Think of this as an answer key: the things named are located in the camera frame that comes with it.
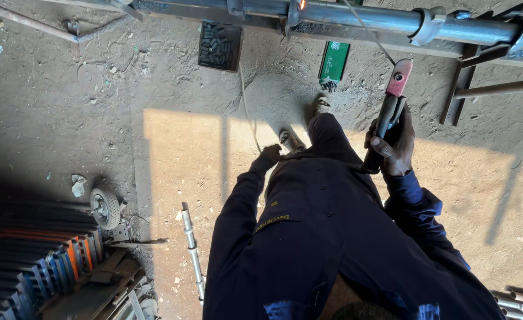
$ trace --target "rubber tire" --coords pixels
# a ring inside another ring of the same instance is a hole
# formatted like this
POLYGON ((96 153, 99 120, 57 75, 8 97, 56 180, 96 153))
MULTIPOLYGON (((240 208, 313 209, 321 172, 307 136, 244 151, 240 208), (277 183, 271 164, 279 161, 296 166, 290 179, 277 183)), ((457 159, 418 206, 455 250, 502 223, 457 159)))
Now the rubber tire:
POLYGON ((94 188, 90 193, 90 206, 94 210, 94 198, 99 195, 103 198, 103 202, 106 203, 109 215, 106 221, 102 221, 99 216, 94 214, 95 221, 99 224, 101 229, 111 230, 115 229, 121 221, 121 210, 119 208, 119 202, 115 193, 104 185, 100 185, 94 188))

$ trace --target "green electrode box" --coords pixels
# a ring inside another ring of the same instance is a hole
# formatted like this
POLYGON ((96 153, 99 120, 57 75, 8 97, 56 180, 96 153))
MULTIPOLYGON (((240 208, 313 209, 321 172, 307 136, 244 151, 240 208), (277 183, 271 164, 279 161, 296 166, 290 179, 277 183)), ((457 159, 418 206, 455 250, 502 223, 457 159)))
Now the green electrode box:
MULTIPOLYGON (((351 4, 362 5, 363 0, 351 1, 351 4)), ((319 84, 323 90, 332 93, 336 90, 339 81, 345 72, 346 59, 349 56, 350 44, 327 41, 321 69, 319 70, 319 84)))

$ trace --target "work uniform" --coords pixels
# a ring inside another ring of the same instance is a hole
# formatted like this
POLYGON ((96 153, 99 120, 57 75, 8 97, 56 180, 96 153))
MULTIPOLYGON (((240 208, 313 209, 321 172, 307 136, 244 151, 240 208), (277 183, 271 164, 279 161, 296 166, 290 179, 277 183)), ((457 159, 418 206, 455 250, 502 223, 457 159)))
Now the work uniform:
POLYGON ((260 157, 237 178, 214 227, 203 319, 315 319, 338 273, 364 300, 401 319, 505 319, 434 216, 442 202, 413 171, 385 176, 383 208, 330 113, 312 147, 273 173, 260 157))

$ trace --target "small wheel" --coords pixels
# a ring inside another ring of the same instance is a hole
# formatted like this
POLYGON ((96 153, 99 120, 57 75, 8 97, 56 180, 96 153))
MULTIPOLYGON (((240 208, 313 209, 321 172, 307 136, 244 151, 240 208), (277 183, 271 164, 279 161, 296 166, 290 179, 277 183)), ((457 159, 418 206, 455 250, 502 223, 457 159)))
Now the small wheel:
POLYGON ((114 229, 121 221, 117 196, 108 187, 100 185, 94 188, 90 194, 90 205, 95 221, 102 229, 114 229))

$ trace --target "hand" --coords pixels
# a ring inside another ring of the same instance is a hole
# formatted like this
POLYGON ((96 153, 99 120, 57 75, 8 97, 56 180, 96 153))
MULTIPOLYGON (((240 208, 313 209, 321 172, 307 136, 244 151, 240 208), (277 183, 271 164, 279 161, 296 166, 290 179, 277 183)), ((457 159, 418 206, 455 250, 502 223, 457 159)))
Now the hand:
POLYGON ((372 121, 369 131, 366 133, 365 149, 372 148, 381 156, 384 156, 382 173, 392 176, 404 176, 412 170, 412 153, 414 152, 414 139, 416 134, 412 127, 412 115, 408 105, 404 105, 400 114, 399 128, 400 136, 392 146, 379 137, 373 137, 378 119, 372 121))
POLYGON ((281 150, 280 145, 265 147, 258 159, 254 160, 251 168, 257 167, 260 170, 264 170, 264 172, 269 170, 281 160, 279 150, 281 150))
POLYGON ((271 166, 273 167, 280 160, 279 150, 281 150, 281 146, 278 144, 275 144, 275 145, 272 145, 269 147, 265 147, 265 148, 263 148, 263 151, 261 152, 259 158, 262 158, 262 157, 268 158, 272 163, 271 166))

